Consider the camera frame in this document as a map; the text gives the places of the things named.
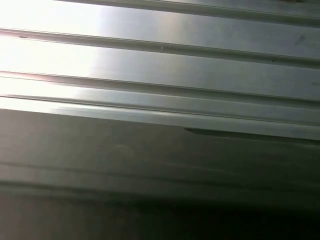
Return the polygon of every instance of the corrugated metal sheet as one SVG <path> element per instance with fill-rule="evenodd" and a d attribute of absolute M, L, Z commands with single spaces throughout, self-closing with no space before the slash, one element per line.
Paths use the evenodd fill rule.
<path fill-rule="evenodd" d="M 84 2 L 1 3 L 2 108 L 320 139 L 319 4 Z"/>
<path fill-rule="evenodd" d="M 320 4 L 83 2 L 0 3 L 0 183 L 320 208 Z"/>

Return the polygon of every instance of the groove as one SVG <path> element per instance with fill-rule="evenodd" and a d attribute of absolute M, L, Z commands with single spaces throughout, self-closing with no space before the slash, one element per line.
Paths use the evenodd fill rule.
<path fill-rule="evenodd" d="M 1 161 L 0 165 L 7 165 L 10 167 L 16 168 L 27 168 L 34 170 L 44 170 L 44 171 L 62 171 L 66 173 L 73 174 L 90 174 L 90 175 L 100 175 L 100 176 L 110 176 L 114 178 L 126 178 L 126 179 L 134 179 L 134 180 L 147 180 L 147 181 L 159 181 L 166 183 L 176 183 L 183 185 L 193 185 L 193 186 L 207 186 L 207 187 L 220 187 L 227 189 L 242 189 L 242 190 L 261 190 L 261 191 L 271 191 L 271 192 L 299 192 L 299 193 L 310 193 L 310 190 L 313 190 L 313 194 L 320 194 L 319 189 L 316 187 L 312 187 L 311 189 L 303 189 L 301 187 L 290 186 L 290 184 L 286 187 L 284 186 L 271 186 L 271 185 L 248 185 L 247 183 L 229 183 L 229 182 L 216 182 L 216 181 L 203 181 L 203 180 L 185 180 L 185 179 L 172 179 L 167 177 L 150 177 L 136 174 L 124 174 L 124 173 L 114 173 L 114 172 L 101 172 L 97 170 L 83 170 L 77 168 L 70 167 L 58 167 L 58 166 L 44 166 L 44 165 L 36 165 L 30 163 L 12 163 L 7 161 Z"/>
<path fill-rule="evenodd" d="M 184 88 L 176 86 L 99 80 L 94 78 L 78 78 L 69 76 L 42 75 L 0 71 L 0 77 L 54 82 L 66 86 L 112 89 L 125 92 L 148 93 L 155 95 L 185 97 L 193 99 L 208 99 L 221 101 L 236 101 L 238 103 L 255 103 L 257 105 L 283 106 L 308 110 L 319 110 L 320 102 L 305 99 L 244 94 L 238 92 L 213 91 L 207 89 Z"/>
<path fill-rule="evenodd" d="M 291 57 L 283 55 L 273 55 L 172 43 L 128 40 L 86 35 L 71 35 L 61 33 L 34 32 L 15 29 L 8 30 L 3 28 L 0 28 L 0 36 L 20 38 L 26 41 L 37 40 L 91 47 L 125 49 L 143 52 L 232 60 L 249 63 L 320 69 L 320 59 Z"/>
<path fill-rule="evenodd" d="M 58 0 L 62 2 L 73 2 L 83 4 L 95 4 L 104 6 L 124 7 L 133 9 L 154 10 L 181 14 L 192 14 L 210 17 L 221 17 L 255 22 L 276 23 L 294 26 L 306 26 L 319 28 L 320 18 L 302 17 L 295 15 L 283 15 L 261 11 L 249 11 L 242 9 L 231 9 L 224 7 L 170 2 L 170 1 L 149 1 L 149 0 Z"/>

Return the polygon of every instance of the stain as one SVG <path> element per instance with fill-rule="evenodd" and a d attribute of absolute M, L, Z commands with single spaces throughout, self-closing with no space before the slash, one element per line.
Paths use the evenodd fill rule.
<path fill-rule="evenodd" d="M 306 40 L 306 36 L 302 34 L 294 43 L 294 45 L 298 46 L 300 45 L 304 40 Z"/>

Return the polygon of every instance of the metal panel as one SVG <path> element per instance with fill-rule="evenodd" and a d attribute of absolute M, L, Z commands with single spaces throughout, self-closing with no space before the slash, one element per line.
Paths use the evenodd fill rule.
<path fill-rule="evenodd" d="M 319 4 L 82 2 L 0 3 L 0 182 L 317 202 Z"/>
<path fill-rule="evenodd" d="M 69 80 L 65 77 L 60 79 L 66 82 Z M 94 88 L 80 84 L 0 77 L 0 95 L 53 102 L 320 125 L 320 108 L 309 101 L 288 101 L 187 89 L 178 91 L 169 87 L 146 88 L 140 84 L 123 86 L 114 82 L 112 87 Z"/>
<path fill-rule="evenodd" d="M 192 7 L 193 11 L 199 13 L 230 13 L 233 11 L 233 17 L 243 14 L 242 17 L 251 14 L 259 14 L 260 18 L 275 18 L 277 15 L 284 18 L 311 18 L 319 19 L 320 5 L 317 0 L 304 0 L 295 2 L 281 0 L 59 0 L 65 2 L 92 3 L 101 5 L 117 5 L 117 6 L 135 6 L 136 8 L 163 7 L 167 11 L 180 8 L 184 10 Z"/>
<path fill-rule="evenodd" d="M 316 27 L 71 2 L 37 2 L 31 9 L 21 4 L 27 6 L 0 5 L 1 29 L 320 59 Z"/>
<path fill-rule="evenodd" d="M 320 100 L 320 70 L 0 38 L 0 71 Z"/>
<path fill-rule="evenodd" d="M 271 121 L 0 97 L 0 109 L 320 140 L 320 127 Z"/>

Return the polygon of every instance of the metal edge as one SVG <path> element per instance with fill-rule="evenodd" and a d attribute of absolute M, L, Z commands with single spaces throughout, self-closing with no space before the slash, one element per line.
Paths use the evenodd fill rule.
<path fill-rule="evenodd" d="M 0 109 L 320 140 L 320 127 L 154 110 L 0 97 Z"/>

